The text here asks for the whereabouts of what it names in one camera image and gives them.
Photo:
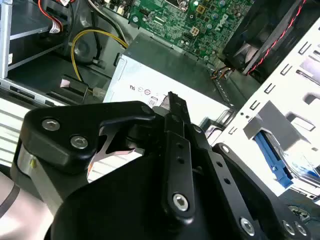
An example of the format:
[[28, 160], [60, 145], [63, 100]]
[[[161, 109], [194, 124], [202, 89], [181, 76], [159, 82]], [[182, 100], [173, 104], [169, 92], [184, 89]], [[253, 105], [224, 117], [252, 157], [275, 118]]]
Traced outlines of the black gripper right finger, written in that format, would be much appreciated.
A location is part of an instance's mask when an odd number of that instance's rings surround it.
[[187, 103], [177, 111], [189, 142], [198, 240], [310, 240], [307, 226], [223, 143], [210, 146], [191, 123]]

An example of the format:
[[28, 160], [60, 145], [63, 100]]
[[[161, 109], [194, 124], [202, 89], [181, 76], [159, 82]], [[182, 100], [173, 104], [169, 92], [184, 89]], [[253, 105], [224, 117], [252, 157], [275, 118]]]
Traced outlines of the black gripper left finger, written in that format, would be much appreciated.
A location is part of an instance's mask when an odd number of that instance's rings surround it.
[[89, 212], [142, 207], [193, 217], [178, 99], [169, 92], [159, 111], [140, 101], [32, 110], [21, 129], [21, 170], [53, 214], [84, 202]]

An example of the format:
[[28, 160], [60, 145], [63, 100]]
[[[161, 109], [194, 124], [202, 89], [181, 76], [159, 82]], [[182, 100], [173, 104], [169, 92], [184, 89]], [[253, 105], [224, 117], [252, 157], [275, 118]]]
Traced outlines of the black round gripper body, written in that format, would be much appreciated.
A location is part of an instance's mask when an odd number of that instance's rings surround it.
[[56, 240], [198, 240], [195, 213], [192, 217], [169, 217], [159, 211], [136, 210], [98, 213], [89, 204], [62, 207], [51, 228]]

